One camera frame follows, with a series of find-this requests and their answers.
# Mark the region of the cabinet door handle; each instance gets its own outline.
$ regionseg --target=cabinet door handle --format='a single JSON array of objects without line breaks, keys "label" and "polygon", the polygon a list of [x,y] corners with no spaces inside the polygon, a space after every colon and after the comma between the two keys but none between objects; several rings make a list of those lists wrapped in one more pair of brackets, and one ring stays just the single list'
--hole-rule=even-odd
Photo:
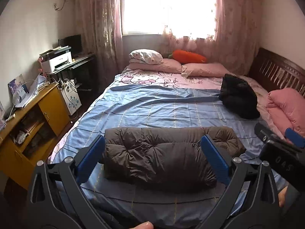
[{"label": "cabinet door handle", "polygon": [[22,157],[20,156],[20,154],[18,153],[18,151],[15,150],[15,156],[16,156],[16,153],[17,153],[17,155],[20,157],[20,160],[21,160],[21,162],[22,162]]},{"label": "cabinet door handle", "polygon": [[47,116],[47,118],[48,118],[48,121],[50,120],[50,118],[49,118],[49,116],[48,116],[48,114],[47,113],[44,113],[46,116]]}]

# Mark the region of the cabinet door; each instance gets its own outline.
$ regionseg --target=cabinet door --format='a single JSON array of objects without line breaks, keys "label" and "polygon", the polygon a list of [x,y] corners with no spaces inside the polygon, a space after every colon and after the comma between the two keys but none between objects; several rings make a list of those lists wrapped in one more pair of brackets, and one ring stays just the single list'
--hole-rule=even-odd
[{"label": "cabinet door", "polygon": [[68,109],[61,93],[57,88],[54,88],[38,104],[48,124],[58,136],[70,122]]},{"label": "cabinet door", "polygon": [[0,146],[0,170],[27,190],[34,166],[7,137]]}]

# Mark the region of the black desk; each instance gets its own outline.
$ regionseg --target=black desk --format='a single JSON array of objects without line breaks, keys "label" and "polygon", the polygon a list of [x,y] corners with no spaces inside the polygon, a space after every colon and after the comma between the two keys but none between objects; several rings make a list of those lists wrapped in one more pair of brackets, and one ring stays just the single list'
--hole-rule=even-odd
[{"label": "black desk", "polygon": [[97,63],[95,54],[80,56],[75,61],[62,69],[55,70],[48,74],[49,78],[56,81],[68,78],[76,79],[75,86],[77,91],[97,91]]}]

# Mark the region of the bed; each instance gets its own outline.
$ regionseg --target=bed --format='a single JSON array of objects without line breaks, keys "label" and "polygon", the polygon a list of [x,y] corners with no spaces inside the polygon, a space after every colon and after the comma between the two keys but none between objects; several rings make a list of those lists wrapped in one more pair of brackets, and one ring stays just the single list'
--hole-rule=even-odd
[{"label": "bed", "polygon": [[[229,112],[219,101],[222,78],[184,78],[181,74],[126,69],[61,139],[49,161],[56,163],[74,156],[80,148],[89,146],[98,133],[104,135],[107,128],[228,126],[246,148],[242,160],[259,164],[263,144],[254,134],[254,125],[266,121],[283,138],[266,111],[264,97],[268,91],[283,87],[293,87],[304,95],[304,76],[305,71],[296,64],[261,48],[249,76],[241,77],[255,91],[261,117],[245,120]],[[278,190],[282,189],[286,181],[275,172],[274,177]],[[232,213],[241,206],[247,185],[244,184]],[[225,190],[218,183],[213,189],[194,194],[151,191],[107,180],[103,177],[102,164],[96,165],[89,181],[81,187],[95,208],[116,218],[129,218],[128,226],[149,220],[162,228],[197,225]]]}]

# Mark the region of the yellow wooden cabinet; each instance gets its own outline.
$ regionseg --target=yellow wooden cabinet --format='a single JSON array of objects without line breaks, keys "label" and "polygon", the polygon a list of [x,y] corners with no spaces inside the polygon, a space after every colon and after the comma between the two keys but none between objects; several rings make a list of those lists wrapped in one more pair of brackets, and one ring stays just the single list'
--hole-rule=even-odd
[{"label": "yellow wooden cabinet", "polygon": [[[18,145],[12,134],[19,131],[22,120],[34,113],[34,124],[25,141]],[[0,132],[0,170],[25,189],[38,160],[46,160],[58,142],[59,134],[69,123],[67,107],[55,84],[42,89]]]}]

